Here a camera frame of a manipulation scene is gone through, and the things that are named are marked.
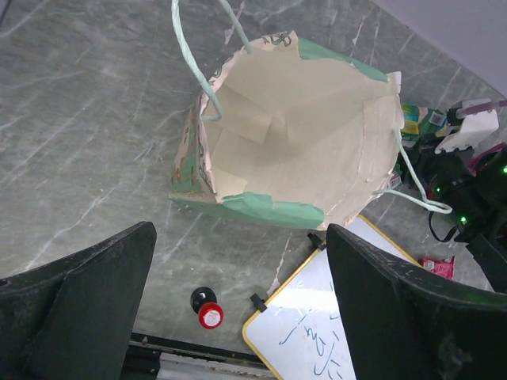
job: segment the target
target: whiteboard yellow frame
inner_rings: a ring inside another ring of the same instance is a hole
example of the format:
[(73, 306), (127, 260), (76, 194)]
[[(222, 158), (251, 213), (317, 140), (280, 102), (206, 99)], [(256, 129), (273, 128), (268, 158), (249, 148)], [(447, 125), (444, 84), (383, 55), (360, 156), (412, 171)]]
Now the whiteboard yellow frame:
[[(407, 252), (405, 252), (399, 245), (397, 245), (395, 242), (393, 242), (388, 236), (386, 236), (382, 231), (380, 231), (377, 227), (375, 227), (369, 220), (367, 220), (364, 216), (359, 215), (358, 218), (363, 219), (373, 230), (375, 230), (378, 234), (380, 234), (384, 239), (386, 239), (391, 245), (393, 245), (409, 262), (412, 264), (415, 264), (417, 266), (421, 266), (416, 260), (414, 260)], [(300, 273), (304, 267), (312, 261), (312, 259), (317, 255), (317, 253), (321, 252), (320, 249), (316, 249), (300, 266), (297, 268), (294, 273), (291, 274), (291, 276), (273, 293), (271, 297), (267, 299), (265, 302), (266, 305), (269, 305), (269, 303)], [(246, 335), (246, 330), (250, 326), (250, 323), (252, 323), (255, 318), (257, 318), (261, 312), (257, 310), (253, 315), (248, 318), (248, 320), (243, 325), (242, 329), (242, 335), (243, 340), (248, 344), (248, 346), (252, 349), (253, 352), (262, 360), (262, 362), (269, 368), (271, 372), (276, 376), (276, 378), (280, 380), (284, 380), (280, 374), (275, 370), (275, 368), (271, 365), (271, 363), (257, 350), (255, 345), (248, 339), (248, 336)]]

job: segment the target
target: red bottle cap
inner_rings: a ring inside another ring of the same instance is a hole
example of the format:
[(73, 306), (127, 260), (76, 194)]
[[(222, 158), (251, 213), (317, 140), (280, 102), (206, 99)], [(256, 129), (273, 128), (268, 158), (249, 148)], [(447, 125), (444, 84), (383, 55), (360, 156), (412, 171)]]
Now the red bottle cap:
[(223, 310), (214, 302), (206, 302), (199, 309), (199, 323), (205, 329), (216, 329), (222, 324)]

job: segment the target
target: gray marble surface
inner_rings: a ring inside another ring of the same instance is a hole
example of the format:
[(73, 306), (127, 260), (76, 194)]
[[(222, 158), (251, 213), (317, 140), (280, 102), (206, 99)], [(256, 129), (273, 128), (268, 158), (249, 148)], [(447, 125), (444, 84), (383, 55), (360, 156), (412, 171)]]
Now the gray marble surface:
[[(384, 72), (402, 98), (446, 108), (498, 98), (442, 51), (366, 0), (238, 0), (246, 34), (294, 29)], [(240, 47), (215, 1), (181, 1), (206, 75)], [(173, 34), (169, 0), (16, 0), (0, 28), (0, 278), (84, 249), (141, 221), (158, 241), (135, 331), (249, 351), (249, 296), (266, 296), (311, 252), (306, 231), (243, 225), (183, 208), (168, 196), (185, 111), (199, 87)], [(482, 147), (505, 140), (501, 131)], [(462, 245), (437, 244), (425, 212), (383, 196), (364, 213), (416, 258), (456, 255), (456, 279), (487, 287)], [(437, 228), (446, 229), (437, 221)], [(225, 310), (200, 328), (192, 290), (212, 287)]]

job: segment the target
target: white wall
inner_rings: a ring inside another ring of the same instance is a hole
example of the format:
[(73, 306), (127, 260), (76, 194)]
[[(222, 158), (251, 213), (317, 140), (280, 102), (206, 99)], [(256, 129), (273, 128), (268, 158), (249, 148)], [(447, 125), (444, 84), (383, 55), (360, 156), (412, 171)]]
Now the white wall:
[(507, 97), (507, 0), (373, 0)]

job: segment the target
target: white plastic part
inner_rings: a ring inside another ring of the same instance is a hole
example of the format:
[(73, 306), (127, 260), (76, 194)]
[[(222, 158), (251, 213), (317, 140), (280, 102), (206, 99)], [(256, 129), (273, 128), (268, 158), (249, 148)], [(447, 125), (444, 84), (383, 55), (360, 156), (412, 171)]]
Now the white plastic part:
[[(491, 99), (474, 99), (461, 102), (461, 107), (471, 107), (491, 101)], [(463, 119), (461, 128), (455, 134), (447, 136), (435, 149), (435, 153), (452, 152), (456, 149), (466, 150), (477, 146), (483, 139), (498, 129), (498, 114), (495, 110), (468, 115)]]
[(222, 318), (220, 317), (220, 313), (216, 310), (209, 310), (204, 315), (203, 319), (204, 319), (204, 323), (208, 327), (215, 327), (222, 321)]

